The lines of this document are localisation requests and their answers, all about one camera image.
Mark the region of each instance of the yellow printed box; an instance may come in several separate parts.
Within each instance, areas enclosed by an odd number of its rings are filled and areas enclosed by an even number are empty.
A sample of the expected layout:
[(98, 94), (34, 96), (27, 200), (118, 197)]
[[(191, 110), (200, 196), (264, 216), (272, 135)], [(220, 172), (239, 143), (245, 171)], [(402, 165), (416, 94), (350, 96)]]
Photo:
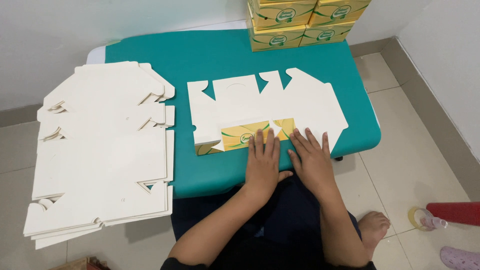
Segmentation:
[(257, 30), (306, 25), (316, 0), (269, 2), (249, 0)]
[[(290, 134), (293, 133), (293, 130), (296, 128), (293, 118), (274, 120), (273, 123), (282, 128), (277, 134), (278, 138), (281, 141), (290, 140)], [(224, 150), (230, 151), (248, 147), (250, 137), (255, 137), (257, 130), (259, 129), (263, 130), (265, 144), (267, 142), (268, 130), (270, 129), (269, 121), (222, 128), (221, 132)], [(221, 152), (218, 149), (212, 148), (212, 146), (217, 144), (218, 143), (210, 143), (195, 146), (195, 153), (197, 156), (201, 156)]]
[(371, 0), (318, 0), (308, 21), (309, 26), (334, 25), (356, 21)]
[(300, 47), (342, 42), (352, 29), (355, 22), (346, 22), (336, 25), (321, 25), (310, 27), (306, 25)]
[(305, 25), (257, 30), (252, 19), (250, 5), (248, 5), (247, 14), (247, 28), (252, 51), (288, 49), (299, 46), (305, 32)]

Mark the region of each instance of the green oval logo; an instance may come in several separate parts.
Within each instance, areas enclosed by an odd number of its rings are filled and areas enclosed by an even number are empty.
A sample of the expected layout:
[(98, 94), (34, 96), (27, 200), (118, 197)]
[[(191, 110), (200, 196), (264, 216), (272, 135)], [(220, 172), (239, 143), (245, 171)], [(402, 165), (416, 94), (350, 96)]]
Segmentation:
[(250, 140), (250, 137), (253, 136), (252, 133), (244, 133), (240, 136), (240, 143), (243, 145), (248, 144), (248, 141)]
[(295, 9), (284, 9), (276, 15), (275, 21), (277, 23), (291, 23), (296, 13)]
[(268, 43), (270, 46), (283, 46), (287, 41), (287, 37), (284, 35), (278, 35), (273, 37)]
[(334, 30), (325, 30), (318, 35), (317, 41), (329, 41), (334, 35)]
[(330, 16), (330, 19), (332, 20), (345, 19), (345, 16), (348, 13), (350, 13), (351, 10), (352, 10), (352, 7), (350, 7), (349, 5), (341, 6), (332, 13), (332, 16)]

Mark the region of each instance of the tiled floor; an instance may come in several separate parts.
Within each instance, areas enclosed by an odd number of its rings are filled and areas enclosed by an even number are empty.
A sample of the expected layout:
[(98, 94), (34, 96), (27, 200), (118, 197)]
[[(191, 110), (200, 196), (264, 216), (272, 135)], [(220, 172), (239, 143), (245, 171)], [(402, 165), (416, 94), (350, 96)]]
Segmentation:
[[(355, 58), (382, 130), (374, 149), (335, 162), (338, 187), (357, 218), (370, 210), (392, 222), (373, 261), (379, 270), (446, 269), (444, 245), (480, 251), (480, 228), (451, 224), (420, 232), (410, 225), (410, 207), (432, 201), (468, 201), (380, 53)], [(66, 260), (97, 255), (115, 270), (159, 269), (175, 243), (169, 217), (113, 226), (67, 243), (35, 250), (23, 238), (30, 202), (38, 123), (0, 128), (0, 269), (42, 270)]]

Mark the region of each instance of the red object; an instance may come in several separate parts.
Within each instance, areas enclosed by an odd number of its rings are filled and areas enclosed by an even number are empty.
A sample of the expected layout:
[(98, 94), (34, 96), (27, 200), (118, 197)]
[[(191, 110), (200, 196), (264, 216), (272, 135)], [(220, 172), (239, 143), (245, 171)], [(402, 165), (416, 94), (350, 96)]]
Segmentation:
[(480, 202), (429, 203), (427, 210), (448, 222), (480, 226)]

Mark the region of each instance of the table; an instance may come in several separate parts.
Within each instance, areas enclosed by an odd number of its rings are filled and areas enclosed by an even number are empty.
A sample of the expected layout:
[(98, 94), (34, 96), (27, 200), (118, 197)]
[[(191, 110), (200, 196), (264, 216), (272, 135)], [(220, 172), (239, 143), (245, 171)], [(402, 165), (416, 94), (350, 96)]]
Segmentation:
[[(287, 68), (297, 67), (322, 82), (332, 84), (349, 127), (342, 132), (332, 157), (341, 157), (375, 147), (381, 138), (380, 126), (357, 71), (346, 41), (252, 53), (245, 22), (123, 39), (90, 52), (87, 63), (119, 61), (149, 62), (152, 68), (176, 88), (165, 101), (176, 107), (174, 197), (220, 194), (244, 182), (247, 148), (196, 156), (187, 82), (208, 80), (204, 91), (214, 96), (212, 80), (255, 74), (259, 88), (266, 82), (259, 72), (279, 70), (282, 84), (288, 84)], [(280, 170), (292, 168), (281, 142)]]

